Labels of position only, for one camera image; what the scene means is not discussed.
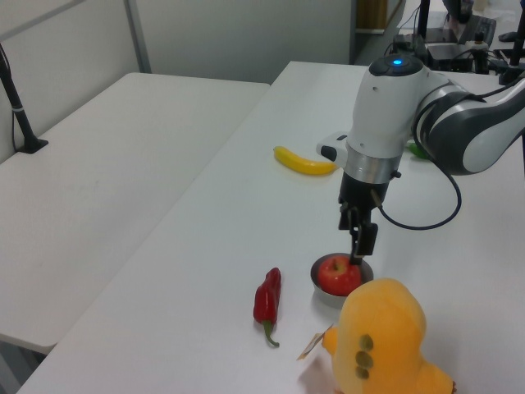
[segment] black stand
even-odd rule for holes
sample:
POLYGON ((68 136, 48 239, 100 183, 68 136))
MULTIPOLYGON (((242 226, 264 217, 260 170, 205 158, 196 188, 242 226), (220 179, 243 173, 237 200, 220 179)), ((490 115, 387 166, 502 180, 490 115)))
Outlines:
POLYGON ((15 84, 11 78, 11 70, 7 65, 7 59, 3 56, 3 50, 0 51, 0 79, 2 80, 12 110, 15 113, 18 124, 20 125, 20 129, 22 130, 22 134, 24 135, 24 146, 18 149, 18 151, 31 154, 39 151, 42 147, 47 145, 48 142, 36 138, 31 129, 30 121, 25 115, 24 107, 22 106, 20 97, 18 97, 18 93, 16 92, 15 84))
POLYGON ((457 43, 458 39, 451 29, 427 29, 430 0, 422 0, 419 5, 418 34, 425 43, 457 43))
POLYGON ((518 33, 514 41, 512 55, 510 56, 510 64, 506 67, 503 74, 500 75, 500 85, 508 85, 514 82, 522 73, 523 65, 520 66, 519 59, 523 49, 523 42, 525 42, 525 12, 523 12, 524 1, 522 3, 522 15, 519 19, 518 33))

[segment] chili pepper stem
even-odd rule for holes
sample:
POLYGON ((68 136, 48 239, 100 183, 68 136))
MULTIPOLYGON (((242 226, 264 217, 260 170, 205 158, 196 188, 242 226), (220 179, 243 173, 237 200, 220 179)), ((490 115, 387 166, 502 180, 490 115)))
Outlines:
POLYGON ((275 342, 272 340, 270 335, 272 334, 273 324, 270 320, 263 320, 261 322, 262 326, 264 327, 264 335, 266 335, 266 339, 268 339, 268 342, 270 342, 275 347, 279 347, 279 342, 275 342))

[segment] red chili pepper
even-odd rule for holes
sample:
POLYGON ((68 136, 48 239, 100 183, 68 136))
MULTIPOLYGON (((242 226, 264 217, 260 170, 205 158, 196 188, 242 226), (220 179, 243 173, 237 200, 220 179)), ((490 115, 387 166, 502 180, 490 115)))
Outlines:
POLYGON ((281 297, 281 271, 272 268, 266 274, 266 279, 255 292, 255 306, 253 307, 253 318, 264 327, 264 334, 268 341, 279 347, 279 343, 270 338, 273 325, 277 322, 277 310, 279 309, 279 298, 281 297))

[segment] black cable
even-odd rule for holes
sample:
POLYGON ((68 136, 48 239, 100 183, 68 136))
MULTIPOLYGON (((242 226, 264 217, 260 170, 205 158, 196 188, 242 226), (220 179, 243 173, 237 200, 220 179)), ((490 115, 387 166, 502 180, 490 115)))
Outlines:
POLYGON ((385 52, 383 53, 383 56, 386 56, 386 53, 388 52, 388 50, 389 50, 390 48, 392 48, 393 46, 394 46, 394 43, 390 43, 390 44, 388 45, 388 47, 386 47, 385 52))
MULTIPOLYGON (((2 55, 4 61, 6 62, 7 70, 9 71, 9 76, 11 76, 11 65, 9 64, 9 59, 7 58, 6 52, 3 50, 2 43, 0 43, 0 55, 2 55)), ((15 112, 11 110, 11 142, 13 144, 13 150, 18 152, 15 144, 15 112)))
POLYGON ((461 199, 461 190, 459 189, 459 186, 458 184, 456 183, 456 181, 454 180, 454 178, 438 163, 436 162, 436 160, 434 160, 434 158, 427 152, 427 150, 425 149, 425 147, 423 147, 423 145, 421 144, 421 142, 419 141, 419 138, 418 138, 418 124, 419 124, 419 121, 421 120, 422 116, 427 112, 427 110, 433 106, 438 100, 440 100, 439 98, 431 101, 429 104, 427 104, 420 112, 419 114, 416 116, 416 118, 414 119, 414 122, 412 124, 412 136, 413 136, 413 140, 414 142, 416 143, 417 147, 422 151, 424 152, 427 156, 428 156, 428 159, 434 163, 434 165, 441 171, 443 172, 443 174, 448 178, 448 180, 450 181, 450 183, 452 184, 452 186, 454 187, 454 190, 456 192, 456 197, 458 199, 458 202, 456 204, 456 208, 454 209, 454 211, 452 212, 452 214, 450 216, 447 217, 447 219, 445 220, 442 220, 441 222, 438 222, 436 224, 432 224, 430 226, 409 226, 409 225, 406 225, 406 224, 403 224, 403 223, 400 223, 400 222, 397 222, 396 220, 394 220, 393 218, 391 218, 390 216, 388 216, 385 212, 385 210, 383 209, 382 207, 382 204, 381 204, 381 200, 379 199, 379 197, 377 196, 377 193, 375 190, 372 190, 371 191, 371 194, 372 194, 372 199, 374 200, 377 208, 379 209, 379 212, 381 212, 381 215, 383 215, 383 217, 389 221, 390 223, 396 225, 397 227, 401 227, 401 228, 405 228, 407 230, 415 230, 415 231, 423 231, 423 230, 431 230, 431 229, 434 229, 434 228, 438 228, 438 227, 441 227, 443 225, 445 225, 446 223, 450 222, 452 219, 454 219, 456 217, 456 215, 458 214, 459 210, 461 209, 461 204, 462 204, 462 199, 461 199))
POLYGON ((496 90, 492 90, 491 92, 489 93, 485 93, 485 94, 477 94, 476 97, 478 99, 484 99, 485 97, 490 97, 490 96, 493 96, 494 94, 498 94, 498 93, 501 93, 509 88, 512 88, 513 86, 515 86, 520 80, 522 80, 522 77, 520 78, 516 78, 515 80, 513 80, 512 82, 510 82, 509 84, 499 88, 499 89, 496 89, 496 90))
POLYGON ((468 60, 472 54, 473 54, 473 50, 472 49, 467 49, 466 51, 462 51, 461 53, 458 53, 456 56, 452 57, 450 60, 449 60, 449 69, 452 71, 452 62, 454 60, 456 60, 458 57, 460 56, 463 56, 463 55, 466 55, 467 53, 469 53, 468 57, 466 60, 468 60))
POLYGON ((414 16, 414 14, 415 14, 416 12, 419 12, 419 7, 420 7, 420 6, 418 6, 418 8, 416 8, 415 10, 413 10, 413 12, 412 12, 412 14, 409 16, 409 18, 408 18, 408 19, 407 19, 407 20, 406 20, 406 21, 405 21, 405 22, 399 27, 399 30, 397 30, 397 34, 399 34, 399 32, 401 31, 401 29, 403 29, 403 26, 405 26, 407 23, 410 22, 410 20, 412 19, 412 16, 414 16))
POLYGON ((492 51, 488 51, 488 52, 489 52, 488 57, 492 57, 492 58, 495 59, 495 60, 499 60, 499 61, 504 62, 504 59, 500 59, 499 57, 497 57, 497 56, 495 56, 495 55, 491 55, 490 52, 492 52, 492 51))
POLYGON ((497 65, 496 63, 494 63, 491 59, 487 58, 487 61, 488 61, 492 66, 494 66, 496 69, 500 68, 500 66, 497 65))
POLYGON ((414 35, 416 34, 416 21, 418 20, 419 8, 421 8, 421 6, 419 6, 418 8, 416 8, 416 15, 415 15, 415 17, 413 18, 413 29, 412 29, 412 33, 413 33, 414 35))

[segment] floor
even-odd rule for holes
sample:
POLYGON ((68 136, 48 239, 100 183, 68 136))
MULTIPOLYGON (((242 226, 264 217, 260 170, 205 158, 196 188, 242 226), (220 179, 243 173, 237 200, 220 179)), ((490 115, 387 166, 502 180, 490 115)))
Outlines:
POLYGON ((0 341, 0 394, 15 394, 36 370, 43 355, 0 341))
POLYGON ((384 34, 356 34, 356 58, 355 64, 358 66, 369 66, 374 60, 382 57, 386 48, 397 34, 397 25, 403 17, 405 0, 402 0, 397 11, 385 29, 384 34))

